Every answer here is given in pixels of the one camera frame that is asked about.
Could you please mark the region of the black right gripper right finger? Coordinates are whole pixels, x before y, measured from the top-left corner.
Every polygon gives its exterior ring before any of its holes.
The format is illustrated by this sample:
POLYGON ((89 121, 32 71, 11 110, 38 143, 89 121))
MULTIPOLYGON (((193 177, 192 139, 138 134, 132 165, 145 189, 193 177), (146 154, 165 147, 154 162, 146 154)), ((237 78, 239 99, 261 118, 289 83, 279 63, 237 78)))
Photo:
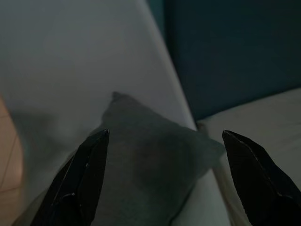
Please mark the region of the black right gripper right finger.
POLYGON ((235 189, 253 226, 299 226, 301 192, 251 139, 225 130, 222 138, 235 189))

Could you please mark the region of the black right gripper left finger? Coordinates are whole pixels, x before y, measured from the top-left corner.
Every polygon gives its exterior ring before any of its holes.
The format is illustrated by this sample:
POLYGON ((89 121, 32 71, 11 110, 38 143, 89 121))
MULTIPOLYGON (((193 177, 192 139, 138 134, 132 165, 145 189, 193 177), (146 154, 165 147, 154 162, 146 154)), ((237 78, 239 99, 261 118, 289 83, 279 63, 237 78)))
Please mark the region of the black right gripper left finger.
POLYGON ((32 226, 89 226, 105 173, 109 131, 88 136, 54 177, 32 226))

